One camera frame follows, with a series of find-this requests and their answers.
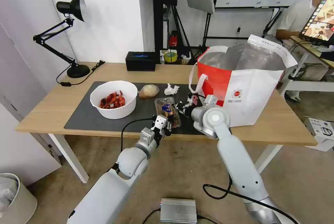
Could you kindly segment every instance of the white bowl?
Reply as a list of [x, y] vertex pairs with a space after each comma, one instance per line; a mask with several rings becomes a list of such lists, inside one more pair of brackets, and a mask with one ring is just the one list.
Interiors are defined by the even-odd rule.
[[[100, 108], [101, 99], [106, 98], [110, 93], [116, 91], [119, 93], [120, 90], [125, 98], [124, 106], [115, 109]], [[90, 94], [90, 102], [103, 117], [108, 119], [119, 119], [124, 118], [133, 112], [136, 107], [137, 94], [137, 87], [130, 82], [122, 80], [109, 81], [95, 88]]]

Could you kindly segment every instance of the door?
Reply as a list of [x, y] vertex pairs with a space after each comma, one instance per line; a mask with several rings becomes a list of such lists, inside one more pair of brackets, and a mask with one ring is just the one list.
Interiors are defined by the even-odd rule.
[[[46, 91], [0, 24], [0, 103], [21, 121], [45, 96]], [[43, 146], [49, 145], [55, 156], [61, 155], [47, 134], [34, 136]]]

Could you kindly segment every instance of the red crayfish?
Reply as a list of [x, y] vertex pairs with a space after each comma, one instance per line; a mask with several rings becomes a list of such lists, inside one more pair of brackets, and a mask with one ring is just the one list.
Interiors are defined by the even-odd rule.
[[120, 90], [119, 95], [117, 92], [109, 94], [108, 97], [101, 99], [100, 108], [103, 109], [115, 109], [125, 105], [125, 99], [123, 97], [123, 93]]

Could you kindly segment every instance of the white shirt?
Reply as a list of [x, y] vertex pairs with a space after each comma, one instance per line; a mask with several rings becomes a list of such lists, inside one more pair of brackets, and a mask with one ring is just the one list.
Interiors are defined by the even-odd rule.
[[268, 34], [276, 36], [277, 30], [302, 31], [316, 8], [312, 0], [301, 0], [285, 9]]

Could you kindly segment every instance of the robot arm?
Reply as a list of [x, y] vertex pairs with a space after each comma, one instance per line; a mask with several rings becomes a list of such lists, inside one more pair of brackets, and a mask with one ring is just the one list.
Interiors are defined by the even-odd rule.
[[[229, 130], [230, 118], [226, 111], [216, 106], [216, 98], [209, 95], [204, 106], [195, 107], [188, 115], [194, 120], [194, 127], [205, 135], [218, 139], [218, 152], [233, 180], [238, 192], [246, 197], [260, 201], [264, 204], [276, 207], [269, 198], [263, 180], [258, 173], [245, 146], [239, 138], [233, 136]], [[176, 105], [179, 111], [186, 112], [186, 106]], [[272, 209], [244, 200], [249, 214], [260, 224], [292, 224], [289, 218]]]
[[103, 174], [70, 214], [68, 224], [111, 224], [117, 218], [129, 192], [144, 173], [148, 159], [168, 135], [171, 124], [159, 115], [151, 129], [141, 131], [134, 147], [124, 149], [117, 162]]

